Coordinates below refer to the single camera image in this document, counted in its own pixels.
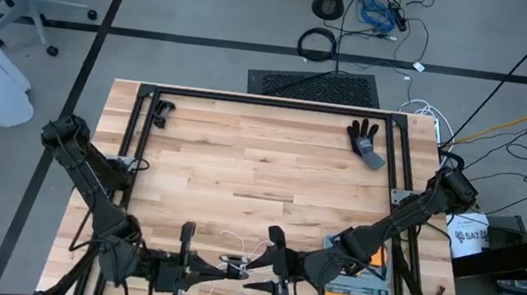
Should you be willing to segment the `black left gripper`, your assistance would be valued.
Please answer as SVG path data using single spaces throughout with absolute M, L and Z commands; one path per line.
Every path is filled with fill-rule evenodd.
M 191 249 L 192 238 L 195 234 L 196 224 L 184 223 L 180 236 L 180 249 L 178 253 L 170 253 L 159 264 L 159 272 L 153 290 L 156 293 L 170 293 L 170 295 L 183 295 L 186 291 L 186 279 L 190 268 L 198 271 L 207 271 L 194 275 L 194 284 L 219 281 L 219 280 L 244 280 L 247 279 L 246 264 L 239 260 L 226 259 L 217 265 L 208 263 Z

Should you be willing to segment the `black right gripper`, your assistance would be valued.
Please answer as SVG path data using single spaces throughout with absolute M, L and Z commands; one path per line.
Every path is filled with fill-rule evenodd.
M 271 295 L 290 295 L 289 284 L 294 278 L 302 276 L 300 271 L 299 254 L 287 248 L 284 231 L 279 226 L 270 226 L 269 240 L 273 245 L 267 248 L 263 254 L 253 259 L 248 265 L 248 270 L 272 267 L 272 272 L 278 277 L 276 282 L 272 280 L 245 283 L 242 287 L 248 290 L 263 291 Z

